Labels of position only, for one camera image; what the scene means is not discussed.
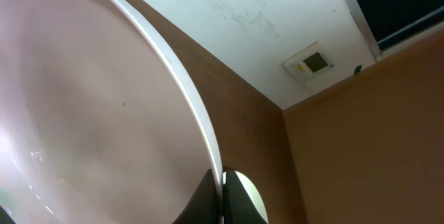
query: brown panel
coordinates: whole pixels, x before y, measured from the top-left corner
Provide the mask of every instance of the brown panel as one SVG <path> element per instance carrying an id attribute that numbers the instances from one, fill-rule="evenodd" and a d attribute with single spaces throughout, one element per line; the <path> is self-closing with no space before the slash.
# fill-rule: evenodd
<path id="1" fill-rule="evenodd" d="M 444 223 L 444 32 L 285 110 L 311 224 Z"/>
<path id="2" fill-rule="evenodd" d="M 222 162 L 259 189 L 270 223 L 306 223 L 282 111 L 142 0 L 126 0 L 169 43 L 197 87 Z"/>

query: glossy white surface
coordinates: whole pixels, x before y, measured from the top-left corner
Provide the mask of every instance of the glossy white surface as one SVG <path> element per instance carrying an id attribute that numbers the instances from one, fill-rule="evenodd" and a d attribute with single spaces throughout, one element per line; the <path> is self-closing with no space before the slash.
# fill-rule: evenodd
<path id="1" fill-rule="evenodd" d="M 0 0 L 0 205 L 17 224 L 172 223 L 206 170 L 221 178 L 186 71 L 112 1 L 136 27 L 111 0 Z"/>

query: white plate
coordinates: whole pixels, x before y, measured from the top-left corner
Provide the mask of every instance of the white plate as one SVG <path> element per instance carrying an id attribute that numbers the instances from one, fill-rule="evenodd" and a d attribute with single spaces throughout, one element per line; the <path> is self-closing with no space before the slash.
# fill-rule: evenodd
<path id="1" fill-rule="evenodd" d="M 221 192 L 205 107 L 134 8 L 0 8 L 0 205 L 17 224 L 169 224 L 208 169 Z"/>

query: wall-mounted device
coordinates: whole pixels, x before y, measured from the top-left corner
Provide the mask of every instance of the wall-mounted device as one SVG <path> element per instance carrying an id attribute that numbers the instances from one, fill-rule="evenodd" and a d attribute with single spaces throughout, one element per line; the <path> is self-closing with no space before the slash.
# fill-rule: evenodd
<path id="1" fill-rule="evenodd" d="M 329 71 L 334 64 L 325 57 L 318 42 L 314 42 L 285 60 L 284 67 L 301 85 L 316 92 L 330 85 Z"/>

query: white wall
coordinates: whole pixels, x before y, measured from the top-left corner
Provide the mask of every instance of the white wall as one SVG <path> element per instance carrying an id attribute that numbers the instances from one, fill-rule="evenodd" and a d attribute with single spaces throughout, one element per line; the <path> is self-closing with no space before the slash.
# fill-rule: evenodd
<path id="1" fill-rule="evenodd" d="M 145 0 L 281 108 L 312 95 L 282 61 L 318 41 L 332 82 L 375 63 L 343 0 Z"/>

